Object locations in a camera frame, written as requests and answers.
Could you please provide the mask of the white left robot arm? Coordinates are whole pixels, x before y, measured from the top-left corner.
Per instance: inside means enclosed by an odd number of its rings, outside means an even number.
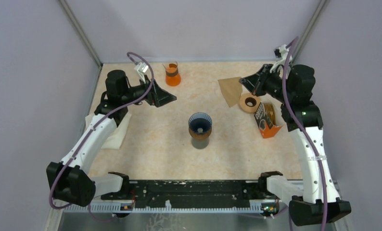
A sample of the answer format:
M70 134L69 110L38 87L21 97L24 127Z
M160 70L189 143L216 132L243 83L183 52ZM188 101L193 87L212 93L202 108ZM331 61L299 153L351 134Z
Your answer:
M106 91L101 96L92 121L72 150L60 161L51 162L46 168L50 187L49 203L54 209L67 205L88 206L100 196L114 194L119 199L130 196L129 177L118 172L105 176L88 176L96 155L107 138L128 118L128 106L145 101L150 106L161 107L175 101L175 95L162 89L154 78L144 77L137 86L131 86L123 70L112 70L105 80Z

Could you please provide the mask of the blue glass dripper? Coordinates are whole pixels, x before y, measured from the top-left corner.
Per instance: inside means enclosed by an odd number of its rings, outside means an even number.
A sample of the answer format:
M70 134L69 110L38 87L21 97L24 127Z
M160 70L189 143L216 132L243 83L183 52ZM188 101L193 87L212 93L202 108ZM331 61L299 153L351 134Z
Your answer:
M188 125L191 131L197 134L205 134L212 128L212 118L203 112L197 112L190 116Z

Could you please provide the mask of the brown paper coffee filter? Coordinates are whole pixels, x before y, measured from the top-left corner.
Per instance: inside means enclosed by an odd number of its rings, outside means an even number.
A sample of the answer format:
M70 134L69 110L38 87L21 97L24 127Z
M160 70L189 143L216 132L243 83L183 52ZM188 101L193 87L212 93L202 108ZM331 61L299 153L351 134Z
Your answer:
M221 93L228 107L233 107L239 102L242 94L242 85L239 82L240 79L241 77L232 77L218 80Z

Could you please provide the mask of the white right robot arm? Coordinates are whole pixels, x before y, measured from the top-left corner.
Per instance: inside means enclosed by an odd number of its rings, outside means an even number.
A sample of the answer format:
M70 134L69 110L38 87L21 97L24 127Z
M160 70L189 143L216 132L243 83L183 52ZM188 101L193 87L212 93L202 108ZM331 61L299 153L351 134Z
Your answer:
M303 64L283 71L265 64L239 82L253 96L270 95L281 103L282 118L294 141L303 177L303 186L298 188L278 171L264 172L258 179L258 193L263 198L275 195L281 199L294 225L318 224L325 230L328 223L345 217L352 209L341 199L331 178L321 112L311 99L314 74L312 67Z

